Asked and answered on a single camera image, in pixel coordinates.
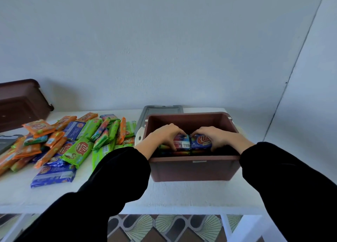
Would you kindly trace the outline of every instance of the black sleeve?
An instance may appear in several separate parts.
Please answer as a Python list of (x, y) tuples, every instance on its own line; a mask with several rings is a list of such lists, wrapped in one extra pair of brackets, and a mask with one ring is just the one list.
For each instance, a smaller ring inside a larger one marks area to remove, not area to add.
[(335, 240), (336, 184), (268, 142), (245, 150), (240, 164), (288, 242)]
[(55, 201), (16, 242), (107, 241), (109, 217), (143, 195), (150, 172), (147, 159), (133, 147), (108, 153), (78, 192)]

